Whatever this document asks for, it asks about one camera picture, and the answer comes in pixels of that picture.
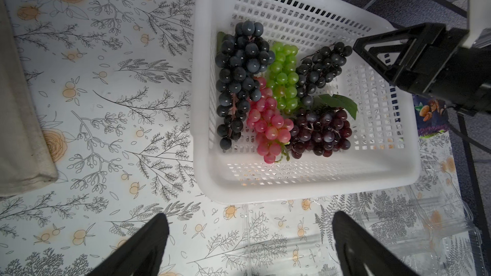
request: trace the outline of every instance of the green grape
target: green grape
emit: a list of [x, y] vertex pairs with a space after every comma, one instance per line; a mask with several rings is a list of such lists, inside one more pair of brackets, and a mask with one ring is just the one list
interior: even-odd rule
[[285, 59], [285, 63], [292, 63], [292, 64], [297, 64], [297, 57], [295, 55], [289, 55]]
[[285, 97], [286, 88], [284, 86], [277, 86], [273, 89], [273, 93], [278, 97]]
[[274, 61], [269, 68], [270, 71], [272, 71], [275, 74], [278, 74], [283, 68], [283, 65], [280, 62]]
[[286, 99], [285, 99], [285, 97], [278, 98], [276, 101], [278, 102], [277, 105], [276, 105], [276, 107], [279, 110], [285, 109], [285, 107], [286, 107]]
[[291, 72], [288, 74], [288, 83], [295, 84], [298, 82], [298, 74], [296, 72]]
[[278, 74], [278, 76], [276, 76], [276, 82], [278, 84], [286, 84], [288, 82], [288, 76], [281, 72]]
[[283, 50], [283, 43], [282, 42], [274, 42], [272, 49], [274, 50], [275, 53], [278, 53]]
[[283, 52], [278, 52], [274, 59], [275, 62], [285, 63], [286, 55]]
[[286, 108], [287, 109], [293, 110], [297, 106], [298, 106], [298, 102], [295, 98], [291, 98], [291, 99], [286, 100]]
[[289, 73], [291, 73], [291, 72], [294, 72], [294, 71], [296, 70], [296, 68], [297, 68], [297, 67], [295, 66], [295, 64], [288, 63], [288, 64], [286, 64], [286, 65], [283, 67], [283, 72], [284, 72], [285, 74], [289, 74]]
[[286, 88], [286, 98], [295, 98], [297, 96], [297, 88], [295, 86]]

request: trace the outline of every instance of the floral tablecloth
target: floral tablecloth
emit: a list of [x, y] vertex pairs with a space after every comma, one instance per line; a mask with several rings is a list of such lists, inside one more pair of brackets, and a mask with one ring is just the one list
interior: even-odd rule
[[[249, 262], [252, 274], [341, 274], [336, 210], [380, 239], [418, 225], [404, 188], [243, 206], [201, 193], [189, 134], [194, 1], [5, 0], [60, 178], [1, 201], [0, 275], [84, 275], [159, 212], [171, 222], [167, 276], [242, 275]], [[455, 205], [447, 132], [421, 138], [421, 153], [434, 172], [413, 185], [417, 198], [438, 186]], [[468, 236], [455, 244], [452, 271], [473, 273]]]

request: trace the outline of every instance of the fern print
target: fern print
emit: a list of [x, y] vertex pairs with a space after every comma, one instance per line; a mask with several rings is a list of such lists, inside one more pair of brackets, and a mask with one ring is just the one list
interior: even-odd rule
[[201, 209], [199, 206], [200, 204], [200, 202], [190, 202], [185, 204], [178, 200], [167, 205], [165, 209], [160, 207], [159, 203], [153, 203], [145, 207], [139, 205], [133, 210], [130, 210], [131, 218], [124, 221], [107, 221], [113, 225], [109, 229], [109, 232], [122, 237], [125, 237], [126, 235], [131, 236], [157, 213], [164, 213], [168, 219], [177, 216], [177, 219], [180, 221], [189, 221], [193, 217], [193, 214]]
[[178, 68], [176, 72], [169, 71], [173, 68], [166, 60], [161, 59], [147, 63], [145, 59], [127, 59], [119, 62], [120, 69], [117, 71], [132, 71], [135, 79], [141, 82], [160, 83], [167, 79], [171, 83], [180, 84], [184, 81], [191, 82], [191, 71], [187, 68]]

